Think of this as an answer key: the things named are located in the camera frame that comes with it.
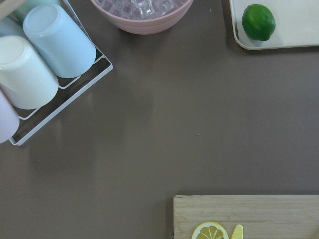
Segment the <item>pink bowl with ice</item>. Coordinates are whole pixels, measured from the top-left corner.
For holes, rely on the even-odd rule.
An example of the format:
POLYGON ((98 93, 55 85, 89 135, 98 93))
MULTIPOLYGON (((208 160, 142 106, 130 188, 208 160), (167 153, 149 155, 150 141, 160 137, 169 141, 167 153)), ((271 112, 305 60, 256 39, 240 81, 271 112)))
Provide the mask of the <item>pink bowl with ice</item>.
POLYGON ((150 35, 174 26, 189 10, 191 0, 93 0, 114 26, 129 33, 150 35))

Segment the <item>light blue plastic cup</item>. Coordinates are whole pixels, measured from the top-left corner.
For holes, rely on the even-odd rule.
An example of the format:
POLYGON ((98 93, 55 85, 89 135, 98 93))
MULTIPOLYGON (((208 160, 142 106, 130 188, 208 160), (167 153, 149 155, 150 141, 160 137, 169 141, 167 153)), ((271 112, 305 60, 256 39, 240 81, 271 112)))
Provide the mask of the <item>light blue plastic cup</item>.
POLYGON ((57 4, 42 4, 32 9, 23 21, 23 30, 58 77, 80 76, 94 64, 94 44, 57 4))

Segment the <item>toy lemon slice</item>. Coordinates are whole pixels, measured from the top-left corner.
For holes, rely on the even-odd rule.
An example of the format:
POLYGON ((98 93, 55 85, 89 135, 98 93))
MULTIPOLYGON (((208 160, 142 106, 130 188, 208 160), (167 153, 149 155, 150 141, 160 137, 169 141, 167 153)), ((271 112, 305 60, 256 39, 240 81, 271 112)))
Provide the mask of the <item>toy lemon slice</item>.
POLYGON ((199 224, 192 233, 192 239, 229 239, 224 227, 215 222, 199 224))

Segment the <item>green lime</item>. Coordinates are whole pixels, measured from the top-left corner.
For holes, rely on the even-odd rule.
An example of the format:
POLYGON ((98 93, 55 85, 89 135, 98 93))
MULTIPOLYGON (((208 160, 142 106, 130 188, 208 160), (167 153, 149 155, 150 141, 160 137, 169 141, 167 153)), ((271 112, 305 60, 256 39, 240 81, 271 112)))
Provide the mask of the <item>green lime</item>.
POLYGON ((247 36, 258 41, 269 40, 276 28, 272 12, 261 4, 247 6, 241 22, 247 36))

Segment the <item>cream plastic cup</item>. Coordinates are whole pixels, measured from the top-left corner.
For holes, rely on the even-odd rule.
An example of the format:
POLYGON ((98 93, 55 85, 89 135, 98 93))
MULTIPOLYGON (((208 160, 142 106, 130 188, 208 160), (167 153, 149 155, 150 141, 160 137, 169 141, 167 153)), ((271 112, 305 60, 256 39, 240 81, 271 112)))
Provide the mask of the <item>cream plastic cup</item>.
POLYGON ((0 38, 0 88, 17 108, 30 110, 49 103, 58 92, 58 80, 26 39, 0 38))

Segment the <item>pink plastic cup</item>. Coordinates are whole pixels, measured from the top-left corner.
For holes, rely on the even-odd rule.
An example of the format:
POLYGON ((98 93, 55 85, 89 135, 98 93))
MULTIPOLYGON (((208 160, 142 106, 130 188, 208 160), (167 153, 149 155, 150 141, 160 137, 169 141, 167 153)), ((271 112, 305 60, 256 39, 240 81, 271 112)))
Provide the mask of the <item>pink plastic cup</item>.
POLYGON ((5 94, 0 92, 0 142, 9 140, 18 130, 19 116, 5 94))

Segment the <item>bamboo cutting board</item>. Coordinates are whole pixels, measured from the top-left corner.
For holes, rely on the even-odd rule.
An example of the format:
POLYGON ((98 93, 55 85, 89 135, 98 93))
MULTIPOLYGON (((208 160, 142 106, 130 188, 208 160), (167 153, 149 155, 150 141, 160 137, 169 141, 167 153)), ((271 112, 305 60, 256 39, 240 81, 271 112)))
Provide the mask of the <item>bamboo cutting board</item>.
POLYGON ((242 225, 245 239, 317 239, 318 195, 178 195, 173 199, 176 239, 189 239, 203 222, 229 235, 242 225))

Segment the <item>cream plastic tray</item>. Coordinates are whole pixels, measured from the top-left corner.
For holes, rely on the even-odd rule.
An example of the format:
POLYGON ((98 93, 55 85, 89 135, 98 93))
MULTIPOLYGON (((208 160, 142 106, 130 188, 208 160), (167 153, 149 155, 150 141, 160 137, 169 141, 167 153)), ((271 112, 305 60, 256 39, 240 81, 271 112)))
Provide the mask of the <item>cream plastic tray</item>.
POLYGON ((319 2, 317 0, 231 0, 234 38, 247 50, 319 45, 319 2), (261 4, 273 14, 276 28, 267 41, 253 40, 245 33, 242 16, 247 6, 261 4))

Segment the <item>mint green plastic cup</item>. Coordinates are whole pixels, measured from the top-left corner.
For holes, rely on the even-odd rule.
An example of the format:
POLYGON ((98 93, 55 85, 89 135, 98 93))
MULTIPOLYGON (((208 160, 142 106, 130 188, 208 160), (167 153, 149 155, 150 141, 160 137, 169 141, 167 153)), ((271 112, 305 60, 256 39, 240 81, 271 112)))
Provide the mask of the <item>mint green plastic cup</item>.
POLYGON ((20 23, 23 23, 25 17, 32 9, 43 4, 61 5, 59 0, 27 0, 25 3, 23 3, 21 6, 13 11, 13 15, 20 23))

